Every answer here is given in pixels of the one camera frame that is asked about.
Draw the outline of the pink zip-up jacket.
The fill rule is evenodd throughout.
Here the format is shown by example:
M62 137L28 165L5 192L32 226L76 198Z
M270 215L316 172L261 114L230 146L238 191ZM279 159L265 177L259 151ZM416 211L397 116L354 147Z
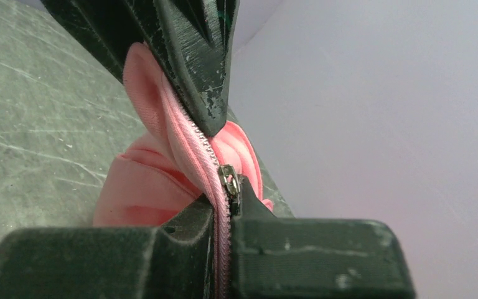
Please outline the pink zip-up jacket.
M230 205L218 168L233 166L249 179L268 209L255 151L245 132L228 121L206 137L189 118L148 46L134 43L123 70L126 93L146 132L112 162L95 206L96 227L161 225L206 195L215 208L215 289L229 296Z

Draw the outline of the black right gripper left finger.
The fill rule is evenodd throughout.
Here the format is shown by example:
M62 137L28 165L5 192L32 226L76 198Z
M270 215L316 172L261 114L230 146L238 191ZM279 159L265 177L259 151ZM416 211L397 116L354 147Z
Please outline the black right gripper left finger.
M0 242L0 298L213 298L213 208L155 227L35 228Z

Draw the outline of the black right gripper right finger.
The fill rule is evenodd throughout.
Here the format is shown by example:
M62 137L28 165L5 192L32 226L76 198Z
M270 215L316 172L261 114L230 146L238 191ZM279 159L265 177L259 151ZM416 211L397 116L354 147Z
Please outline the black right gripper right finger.
M232 298L415 298L400 242L367 219L275 216L249 179L231 220Z

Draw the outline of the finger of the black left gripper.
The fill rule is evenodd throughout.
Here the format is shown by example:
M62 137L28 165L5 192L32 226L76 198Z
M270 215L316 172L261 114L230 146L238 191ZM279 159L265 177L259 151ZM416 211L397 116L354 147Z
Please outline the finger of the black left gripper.
M225 125L239 1L127 1L179 101L208 136Z
M42 1L49 14L117 81L130 46L144 40L136 16L148 1Z

